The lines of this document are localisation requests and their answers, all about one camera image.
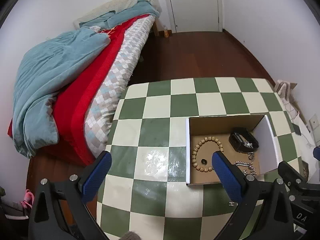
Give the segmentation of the black fitness band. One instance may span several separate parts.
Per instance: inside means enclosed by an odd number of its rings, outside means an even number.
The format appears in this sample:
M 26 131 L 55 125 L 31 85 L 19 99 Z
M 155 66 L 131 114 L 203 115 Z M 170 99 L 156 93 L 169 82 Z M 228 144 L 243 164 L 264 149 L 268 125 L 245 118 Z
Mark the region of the black fitness band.
M 247 129 L 242 127 L 232 129 L 229 143 L 239 153 L 252 153 L 256 152 L 259 148 L 257 139 Z

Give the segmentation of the white paper bag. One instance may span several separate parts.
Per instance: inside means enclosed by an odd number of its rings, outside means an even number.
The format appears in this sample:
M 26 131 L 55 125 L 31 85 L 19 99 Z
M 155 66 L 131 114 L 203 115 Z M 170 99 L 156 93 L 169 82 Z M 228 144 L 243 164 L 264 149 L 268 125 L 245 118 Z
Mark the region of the white paper bag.
M 313 157 L 313 149 L 316 147 L 316 143 L 308 130 L 306 124 L 304 124 L 300 115 L 296 116 L 294 119 L 289 116 L 290 124 L 292 123 L 300 127 L 301 136 L 298 136 L 293 129 L 292 136 L 296 146 L 297 151 L 297 167 L 299 173 L 307 181 L 319 181 L 319 161 Z

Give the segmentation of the black smartphone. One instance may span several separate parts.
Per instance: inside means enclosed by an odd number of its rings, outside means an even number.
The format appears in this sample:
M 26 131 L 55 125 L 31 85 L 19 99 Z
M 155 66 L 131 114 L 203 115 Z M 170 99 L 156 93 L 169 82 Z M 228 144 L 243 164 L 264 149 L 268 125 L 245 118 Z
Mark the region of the black smartphone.
M 293 129 L 294 129 L 294 132 L 298 135 L 298 136 L 301 136 L 302 133 L 301 133 L 301 130 L 300 130 L 300 127 L 294 123 L 292 123 L 292 126 L 293 126 Z

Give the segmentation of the white cardboard box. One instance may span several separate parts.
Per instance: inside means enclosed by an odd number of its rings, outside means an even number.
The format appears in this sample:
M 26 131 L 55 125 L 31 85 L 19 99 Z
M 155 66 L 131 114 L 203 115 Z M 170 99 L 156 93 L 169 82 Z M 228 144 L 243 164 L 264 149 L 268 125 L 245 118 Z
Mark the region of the white cardboard box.
M 243 161 L 249 163 L 247 153 L 239 153 L 229 143 L 229 136 L 235 127 L 245 128 L 259 142 L 259 148 L 254 154 L 252 165 L 258 175 L 266 174 L 278 167 L 281 159 L 280 147 L 273 136 L 270 118 L 266 114 L 205 116 L 191 117 L 185 120 L 186 135 L 186 170 L 187 185 L 217 184 L 220 182 L 215 171 L 201 172 L 193 167 L 193 159 L 200 167 L 209 168 L 212 165 L 212 155 L 219 146 L 212 141 L 205 142 L 195 157 L 195 146 L 206 137 L 215 137 L 223 148 L 223 153 L 231 162 Z

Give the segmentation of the green white checkered tablecloth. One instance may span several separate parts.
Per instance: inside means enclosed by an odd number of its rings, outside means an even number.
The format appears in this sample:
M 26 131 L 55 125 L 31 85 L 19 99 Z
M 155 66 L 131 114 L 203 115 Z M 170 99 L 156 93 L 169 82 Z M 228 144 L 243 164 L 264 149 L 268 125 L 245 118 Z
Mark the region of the green white checkered tablecloth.
M 186 120 L 266 114 L 280 160 L 302 169 L 296 136 L 265 79 L 209 77 L 128 87 L 106 149 L 112 166 L 98 193 L 97 222 L 109 239 L 214 239 L 233 212 L 221 185 L 188 186 Z

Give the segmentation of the checkered grey white mattress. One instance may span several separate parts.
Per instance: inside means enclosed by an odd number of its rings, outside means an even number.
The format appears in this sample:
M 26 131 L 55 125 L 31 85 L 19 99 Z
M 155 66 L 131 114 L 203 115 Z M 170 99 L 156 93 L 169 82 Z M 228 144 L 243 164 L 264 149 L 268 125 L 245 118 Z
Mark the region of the checkered grey white mattress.
M 120 96 L 129 83 L 155 20 L 155 16 L 148 15 L 125 30 L 120 50 L 87 110 L 84 134 L 95 158 L 107 145 Z

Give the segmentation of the pink slipper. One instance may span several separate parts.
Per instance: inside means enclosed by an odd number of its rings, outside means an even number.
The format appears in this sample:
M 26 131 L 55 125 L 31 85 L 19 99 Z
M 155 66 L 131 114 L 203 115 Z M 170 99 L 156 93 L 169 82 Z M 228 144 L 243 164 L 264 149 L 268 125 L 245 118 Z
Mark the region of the pink slipper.
M 34 199 L 35 199 L 34 194 L 29 189 L 26 189 L 24 198 L 20 202 L 20 204 L 24 209 L 32 208 Z

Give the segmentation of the beige patterned tote bag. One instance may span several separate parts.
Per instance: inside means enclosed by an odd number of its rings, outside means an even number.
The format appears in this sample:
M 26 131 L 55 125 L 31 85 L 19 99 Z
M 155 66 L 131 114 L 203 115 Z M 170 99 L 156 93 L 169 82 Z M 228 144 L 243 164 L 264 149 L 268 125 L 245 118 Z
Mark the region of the beige patterned tote bag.
M 289 116 L 291 116 L 292 119 L 294 119 L 300 113 L 297 105 L 295 104 L 295 99 L 292 95 L 292 91 L 296 87 L 296 85 L 297 83 L 277 80 L 274 86 L 275 92 L 279 95 L 287 113 L 289 114 Z

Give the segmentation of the red bed sheet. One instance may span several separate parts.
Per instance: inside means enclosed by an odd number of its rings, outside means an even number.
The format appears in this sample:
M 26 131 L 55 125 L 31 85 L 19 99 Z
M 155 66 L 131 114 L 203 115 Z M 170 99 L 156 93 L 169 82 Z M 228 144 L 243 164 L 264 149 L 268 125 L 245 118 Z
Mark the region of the red bed sheet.
M 84 134 L 87 110 L 120 50 L 125 30 L 137 19 L 146 16 L 148 15 L 134 17 L 114 30 L 108 30 L 113 48 L 102 51 L 89 64 L 88 69 L 56 94 L 52 114 L 57 118 L 59 140 L 57 144 L 39 148 L 36 154 L 45 152 L 81 166 L 93 163 L 96 158 L 89 151 Z

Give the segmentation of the light blue blanket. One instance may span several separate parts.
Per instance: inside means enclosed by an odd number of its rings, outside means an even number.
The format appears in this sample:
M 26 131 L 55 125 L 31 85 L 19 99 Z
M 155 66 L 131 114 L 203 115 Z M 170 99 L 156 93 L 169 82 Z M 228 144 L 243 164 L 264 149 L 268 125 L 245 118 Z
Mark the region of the light blue blanket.
M 32 158 L 44 146 L 59 140 L 52 104 L 56 94 L 88 69 L 89 64 L 113 48 L 108 30 L 140 15 L 158 12 L 149 2 L 139 1 L 121 12 L 110 11 L 80 28 L 68 31 L 31 48 L 17 71 L 13 94 L 12 127 L 8 130 L 14 147 Z

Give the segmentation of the orange drink bottle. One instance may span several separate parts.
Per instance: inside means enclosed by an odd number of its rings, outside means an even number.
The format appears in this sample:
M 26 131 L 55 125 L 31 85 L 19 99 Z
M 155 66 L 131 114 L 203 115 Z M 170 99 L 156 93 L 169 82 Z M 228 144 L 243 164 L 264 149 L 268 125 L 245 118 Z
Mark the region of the orange drink bottle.
M 168 32 L 168 28 L 166 25 L 164 25 L 164 37 L 168 38 L 169 37 L 169 32 Z

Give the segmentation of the white door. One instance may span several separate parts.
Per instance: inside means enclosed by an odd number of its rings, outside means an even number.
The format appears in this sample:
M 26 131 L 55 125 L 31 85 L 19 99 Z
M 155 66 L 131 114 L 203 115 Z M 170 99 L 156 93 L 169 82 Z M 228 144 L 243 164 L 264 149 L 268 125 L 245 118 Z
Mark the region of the white door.
M 165 1 L 173 33 L 222 31 L 222 0 Z

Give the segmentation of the cream pillow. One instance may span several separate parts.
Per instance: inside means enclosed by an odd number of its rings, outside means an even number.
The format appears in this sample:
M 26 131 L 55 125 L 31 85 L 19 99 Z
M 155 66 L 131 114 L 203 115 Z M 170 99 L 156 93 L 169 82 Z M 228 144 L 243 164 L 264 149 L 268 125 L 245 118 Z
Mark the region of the cream pillow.
M 109 2 L 106 2 L 97 8 L 91 10 L 84 16 L 76 19 L 73 21 L 73 25 L 75 29 L 80 28 L 80 23 L 88 22 L 90 20 L 93 20 L 105 13 L 108 13 L 110 11 L 114 11 L 116 13 L 121 12 L 125 9 L 129 9 L 133 7 L 137 2 L 139 1 L 147 1 L 149 2 L 158 12 L 162 12 L 159 0 L 111 0 Z

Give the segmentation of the white wall socket strip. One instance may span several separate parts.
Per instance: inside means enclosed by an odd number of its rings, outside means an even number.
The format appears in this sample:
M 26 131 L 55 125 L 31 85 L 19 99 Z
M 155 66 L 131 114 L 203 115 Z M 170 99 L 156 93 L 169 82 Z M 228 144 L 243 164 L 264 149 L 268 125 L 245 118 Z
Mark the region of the white wall socket strip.
M 311 126 L 311 132 L 314 139 L 314 142 L 316 143 L 316 146 L 319 146 L 320 144 L 320 125 L 317 114 L 314 114 L 310 120 L 309 124 Z

